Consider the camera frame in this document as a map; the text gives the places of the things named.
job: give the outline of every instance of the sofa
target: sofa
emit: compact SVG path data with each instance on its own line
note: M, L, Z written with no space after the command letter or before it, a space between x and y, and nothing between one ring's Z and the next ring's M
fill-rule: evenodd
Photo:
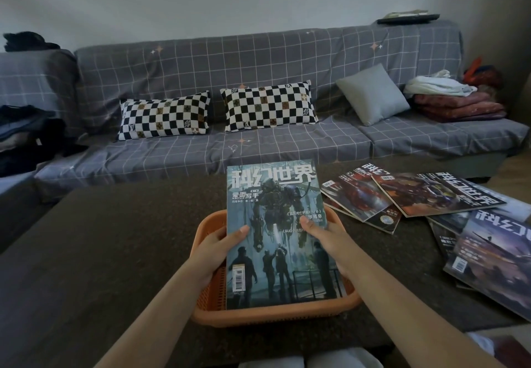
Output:
M490 176L521 147L526 125L509 119L442 124L408 110L363 126L334 83L381 63L402 89L412 77L441 69L459 76L461 60L461 33L450 21L125 43L73 55L10 53L0 54L0 105L55 111L67 132L89 145L24 177L44 202L88 185L223 173L229 165L299 158L334 163L423 154L465 177ZM224 131L220 89L306 80L319 123ZM116 141L120 98L175 98L205 90L211 92L208 134Z

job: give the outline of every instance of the black and white checkered pillow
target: black and white checkered pillow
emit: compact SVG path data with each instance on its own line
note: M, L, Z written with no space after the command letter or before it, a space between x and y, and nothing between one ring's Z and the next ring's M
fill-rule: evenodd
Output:
M222 89L226 132L318 122L310 101L310 80L254 89Z
M122 100L118 140L205 134L210 93L167 100Z

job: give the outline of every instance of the basket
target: basket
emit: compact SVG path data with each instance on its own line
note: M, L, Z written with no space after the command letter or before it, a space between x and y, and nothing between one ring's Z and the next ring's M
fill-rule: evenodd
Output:
M324 207L328 221L343 226L339 217L329 207ZM220 210L206 217L197 227L196 238L192 245L191 254L205 239L205 237L227 224L227 211ZM239 310L225 309L226 293L226 266L219 268L210 284L203 290L197 300L192 320L199 325L208 325L215 328L229 326L252 325L255 323L276 322L284 320L308 319L316 317L330 317L343 311L355 308L362 302L348 279L342 277L347 295L337 299L320 301L256 307Z

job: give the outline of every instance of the right hand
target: right hand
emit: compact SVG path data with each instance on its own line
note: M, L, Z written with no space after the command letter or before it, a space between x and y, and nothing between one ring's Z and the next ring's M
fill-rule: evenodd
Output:
M356 244L347 232L334 223L328 223L328 230L326 230L306 216L301 216L300 221L304 231L317 238L328 255L335 259L340 273L349 278L348 265Z

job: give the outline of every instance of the dark tabletop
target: dark tabletop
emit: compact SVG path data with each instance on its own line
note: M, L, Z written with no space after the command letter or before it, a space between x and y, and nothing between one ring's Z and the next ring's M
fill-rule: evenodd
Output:
M319 166L319 180L363 163ZM441 170L431 158L375 163L394 172ZM0 257L0 366L93 366L189 256L202 219L225 208L224 175L72 192ZM376 262L458 329L523 322L488 298L455 287L441 271L443 259L424 218L403 218L388 235L340 217ZM389 343L364 304L333 318L229 329L189 322L168 366Z

